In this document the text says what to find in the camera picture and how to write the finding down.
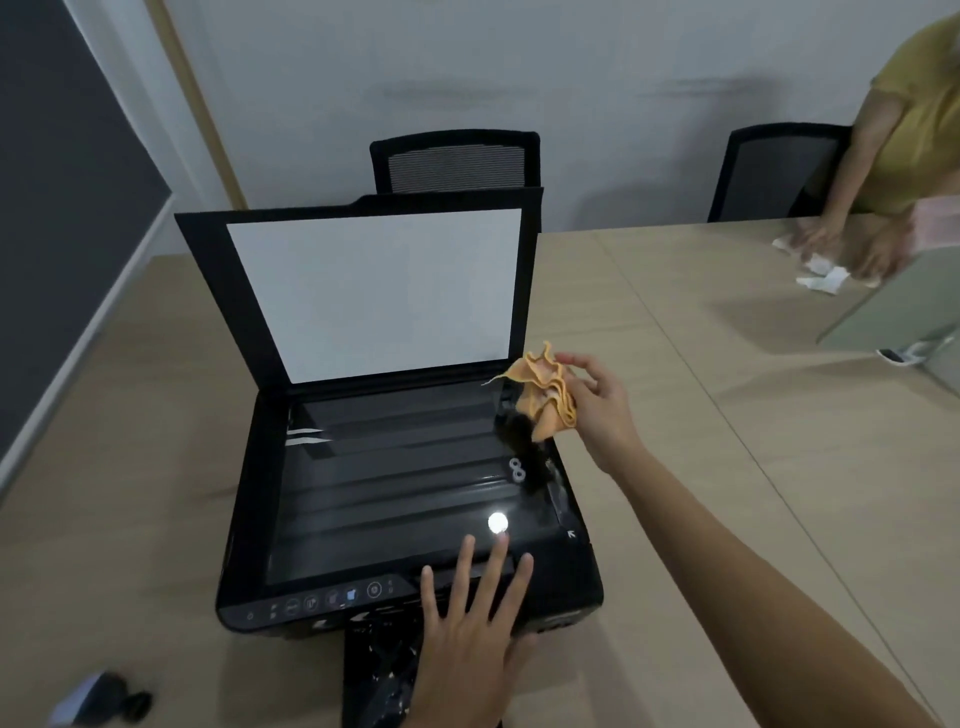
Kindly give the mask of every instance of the white light spot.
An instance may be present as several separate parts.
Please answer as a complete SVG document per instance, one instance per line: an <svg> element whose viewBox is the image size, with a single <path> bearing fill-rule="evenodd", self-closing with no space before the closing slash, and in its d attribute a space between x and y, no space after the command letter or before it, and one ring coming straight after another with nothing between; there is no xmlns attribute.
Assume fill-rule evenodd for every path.
<svg viewBox="0 0 960 728"><path fill-rule="evenodd" d="M487 525L493 533L503 533L507 530L507 517L499 511L491 513L487 519Z"/></svg>

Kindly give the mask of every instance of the printer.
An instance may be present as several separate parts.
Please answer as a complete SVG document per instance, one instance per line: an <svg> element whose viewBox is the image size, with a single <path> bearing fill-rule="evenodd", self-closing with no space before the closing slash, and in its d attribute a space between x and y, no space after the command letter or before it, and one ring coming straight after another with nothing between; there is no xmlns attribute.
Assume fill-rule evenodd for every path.
<svg viewBox="0 0 960 728"><path fill-rule="evenodd" d="M501 374L523 354L542 189L178 214L258 387L216 613L238 633L346 629L345 728L397 725L421 569L448 599L508 531L535 558L517 632L603 601L560 454Z"/></svg>

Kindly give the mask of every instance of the orange cleaning cloth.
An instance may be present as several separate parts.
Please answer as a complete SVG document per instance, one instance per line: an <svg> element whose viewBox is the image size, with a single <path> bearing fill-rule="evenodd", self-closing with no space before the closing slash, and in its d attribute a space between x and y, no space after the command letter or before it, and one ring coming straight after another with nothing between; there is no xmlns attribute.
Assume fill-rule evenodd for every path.
<svg viewBox="0 0 960 728"><path fill-rule="evenodd" d="M527 352L522 359L511 364L510 369L493 379L501 377L523 384L516 411L533 421L532 439L535 443L577 426L577 407L566 390L564 365L553 358L549 341L543 342L540 356Z"/></svg>

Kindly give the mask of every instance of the chair backrest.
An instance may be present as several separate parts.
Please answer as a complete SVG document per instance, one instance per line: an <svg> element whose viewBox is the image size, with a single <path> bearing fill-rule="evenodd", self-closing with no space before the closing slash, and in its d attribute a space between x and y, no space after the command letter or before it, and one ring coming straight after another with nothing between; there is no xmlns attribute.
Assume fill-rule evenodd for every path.
<svg viewBox="0 0 960 728"><path fill-rule="evenodd" d="M459 129L370 145L378 194L540 186L540 135Z"/></svg>
<svg viewBox="0 0 960 728"><path fill-rule="evenodd" d="M829 185L850 137L851 127L833 124L762 124L736 130L727 143L707 221L789 217L815 173L823 174Z"/></svg>

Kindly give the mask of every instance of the open scanner lid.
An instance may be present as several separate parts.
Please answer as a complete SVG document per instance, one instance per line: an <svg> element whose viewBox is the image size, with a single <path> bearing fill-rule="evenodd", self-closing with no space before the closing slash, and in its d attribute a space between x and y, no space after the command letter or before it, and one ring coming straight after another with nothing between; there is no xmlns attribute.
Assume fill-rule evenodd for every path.
<svg viewBox="0 0 960 728"><path fill-rule="evenodd" d="M178 214L261 389L523 354L540 187Z"/></svg>

